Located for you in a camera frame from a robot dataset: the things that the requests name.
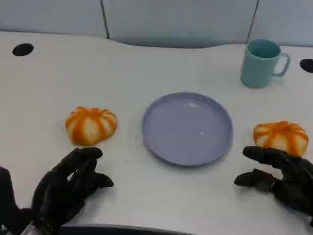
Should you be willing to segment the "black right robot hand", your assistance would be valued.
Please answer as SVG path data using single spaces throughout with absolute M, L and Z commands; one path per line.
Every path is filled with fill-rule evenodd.
M 284 206 L 306 216 L 313 216 L 313 164 L 285 151 L 258 146 L 246 146 L 243 155 L 281 170 L 282 179 L 259 169 L 240 174 L 237 186 L 271 193 Z

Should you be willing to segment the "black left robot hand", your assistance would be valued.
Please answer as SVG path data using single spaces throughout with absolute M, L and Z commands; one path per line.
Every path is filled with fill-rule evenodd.
M 88 197 L 114 183 L 95 172 L 103 152 L 97 147 L 75 148 L 38 183 L 33 199 L 34 225 L 44 235 L 56 235 L 84 207 Z

